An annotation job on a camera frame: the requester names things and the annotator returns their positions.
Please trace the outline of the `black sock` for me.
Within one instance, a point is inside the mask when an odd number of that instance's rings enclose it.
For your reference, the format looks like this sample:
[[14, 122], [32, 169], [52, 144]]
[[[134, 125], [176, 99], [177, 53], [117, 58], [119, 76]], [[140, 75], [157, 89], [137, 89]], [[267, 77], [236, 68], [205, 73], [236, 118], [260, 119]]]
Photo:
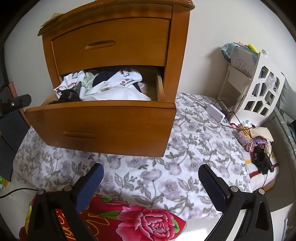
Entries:
[[79, 94], [72, 89], [66, 89], [61, 91], [61, 96], [58, 100], [54, 100], [49, 104], [77, 102], [77, 101], [80, 101]]

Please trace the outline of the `white cloth garment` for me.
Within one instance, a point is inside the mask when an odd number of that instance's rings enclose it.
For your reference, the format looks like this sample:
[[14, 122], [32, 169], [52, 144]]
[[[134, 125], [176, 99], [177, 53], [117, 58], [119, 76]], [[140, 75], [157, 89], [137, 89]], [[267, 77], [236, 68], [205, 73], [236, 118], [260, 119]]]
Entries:
[[107, 86], [104, 88], [93, 87], [89, 91], [81, 88], [79, 98], [82, 101], [97, 100], [143, 100], [151, 101], [151, 98], [138, 91], [133, 85], [123, 86]]

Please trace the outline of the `wooden drawer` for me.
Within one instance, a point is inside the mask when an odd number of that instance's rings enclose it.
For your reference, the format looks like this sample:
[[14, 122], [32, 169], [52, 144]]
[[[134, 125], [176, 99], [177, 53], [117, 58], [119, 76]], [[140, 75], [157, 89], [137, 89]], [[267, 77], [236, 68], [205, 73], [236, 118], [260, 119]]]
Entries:
[[53, 40], [58, 72], [106, 66], [165, 66], [170, 21], [126, 18], [104, 21]]
[[47, 145], [143, 157], [165, 153], [176, 106], [165, 101], [163, 67], [137, 66], [151, 101], [99, 100], [50, 104], [50, 97], [25, 116]]

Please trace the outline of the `dark blue cabinet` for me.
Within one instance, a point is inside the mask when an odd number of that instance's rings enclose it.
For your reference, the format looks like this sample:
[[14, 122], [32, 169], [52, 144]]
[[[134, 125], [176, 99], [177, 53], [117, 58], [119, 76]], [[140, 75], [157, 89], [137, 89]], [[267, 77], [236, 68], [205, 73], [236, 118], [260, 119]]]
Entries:
[[19, 110], [1, 118], [1, 176], [11, 180], [13, 161], [29, 125]]

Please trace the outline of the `red floral blanket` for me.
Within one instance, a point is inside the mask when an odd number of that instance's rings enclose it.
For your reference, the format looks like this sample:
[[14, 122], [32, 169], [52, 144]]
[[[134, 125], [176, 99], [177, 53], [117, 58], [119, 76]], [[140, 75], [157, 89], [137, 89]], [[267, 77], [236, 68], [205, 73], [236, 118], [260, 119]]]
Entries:
[[81, 211], [96, 240], [173, 240], [186, 222], [165, 209], [151, 209], [94, 194]]

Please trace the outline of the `grey floral bedding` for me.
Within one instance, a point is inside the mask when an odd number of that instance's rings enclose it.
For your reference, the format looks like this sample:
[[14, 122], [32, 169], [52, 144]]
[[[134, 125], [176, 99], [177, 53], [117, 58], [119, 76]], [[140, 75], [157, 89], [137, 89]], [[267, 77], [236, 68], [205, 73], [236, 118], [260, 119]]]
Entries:
[[251, 192], [243, 149], [226, 120], [206, 107], [215, 99], [178, 93], [177, 114], [162, 157], [133, 157], [47, 145], [30, 128], [13, 162], [13, 179], [30, 188], [59, 190], [75, 183], [95, 163], [104, 167], [97, 193], [130, 204], [162, 208], [184, 220], [220, 215], [198, 178], [207, 164], [230, 186]]

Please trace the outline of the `black remote and pouch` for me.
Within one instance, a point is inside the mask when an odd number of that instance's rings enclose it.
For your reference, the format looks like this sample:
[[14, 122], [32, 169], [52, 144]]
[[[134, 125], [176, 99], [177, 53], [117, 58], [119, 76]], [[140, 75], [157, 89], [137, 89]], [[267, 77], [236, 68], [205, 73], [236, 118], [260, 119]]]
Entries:
[[266, 150], [260, 146], [255, 146], [251, 153], [251, 162], [256, 166], [259, 173], [268, 174], [274, 172], [274, 166], [267, 154]]

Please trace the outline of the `pile of small trinkets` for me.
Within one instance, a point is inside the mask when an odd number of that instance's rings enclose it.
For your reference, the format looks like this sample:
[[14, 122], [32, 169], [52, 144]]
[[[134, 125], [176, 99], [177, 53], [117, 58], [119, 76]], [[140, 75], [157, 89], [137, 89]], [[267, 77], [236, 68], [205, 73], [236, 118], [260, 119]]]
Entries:
[[264, 149], [267, 154], [272, 153], [271, 143], [274, 141], [268, 128], [254, 126], [248, 121], [242, 124], [231, 123], [230, 126], [236, 131], [235, 137], [238, 142], [250, 153], [256, 146]]

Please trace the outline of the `pale green lace garment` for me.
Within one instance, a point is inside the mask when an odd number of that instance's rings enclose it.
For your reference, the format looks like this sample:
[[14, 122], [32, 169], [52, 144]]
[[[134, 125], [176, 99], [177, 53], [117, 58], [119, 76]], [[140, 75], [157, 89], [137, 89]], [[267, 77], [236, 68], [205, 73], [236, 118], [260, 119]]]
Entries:
[[85, 72], [84, 78], [82, 80], [82, 86], [86, 89], [86, 90], [90, 90], [92, 88], [93, 85], [93, 81], [95, 80], [95, 78], [99, 75], [99, 73], [93, 74], [91, 72]]

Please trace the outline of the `white power adapter box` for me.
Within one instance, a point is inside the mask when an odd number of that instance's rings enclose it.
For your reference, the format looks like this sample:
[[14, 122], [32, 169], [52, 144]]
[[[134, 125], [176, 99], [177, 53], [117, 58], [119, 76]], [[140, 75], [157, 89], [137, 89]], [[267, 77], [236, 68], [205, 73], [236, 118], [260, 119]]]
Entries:
[[217, 122], [221, 123], [224, 118], [225, 114], [217, 109], [214, 105], [210, 104], [206, 107], [206, 112]]

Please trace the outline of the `white cutout storage rack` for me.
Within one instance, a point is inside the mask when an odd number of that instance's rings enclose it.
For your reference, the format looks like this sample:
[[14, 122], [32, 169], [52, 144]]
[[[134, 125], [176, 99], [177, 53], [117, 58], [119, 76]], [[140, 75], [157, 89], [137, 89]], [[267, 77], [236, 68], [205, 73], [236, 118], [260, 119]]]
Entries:
[[218, 103], [230, 123], [262, 125], [273, 112], [285, 83], [284, 75], [271, 62], [268, 52], [228, 43], [221, 48], [228, 63]]

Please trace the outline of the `wooden nightstand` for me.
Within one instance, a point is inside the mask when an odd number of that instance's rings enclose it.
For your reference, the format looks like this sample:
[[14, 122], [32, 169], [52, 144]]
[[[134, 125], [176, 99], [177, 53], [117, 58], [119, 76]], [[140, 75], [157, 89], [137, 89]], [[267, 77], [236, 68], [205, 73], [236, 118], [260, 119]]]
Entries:
[[149, 100], [91, 100], [29, 108], [47, 145], [162, 157], [174, 118], [192, 1], [95, 1], [39, 30], [53, 87], [80, 70], [138, 70]]

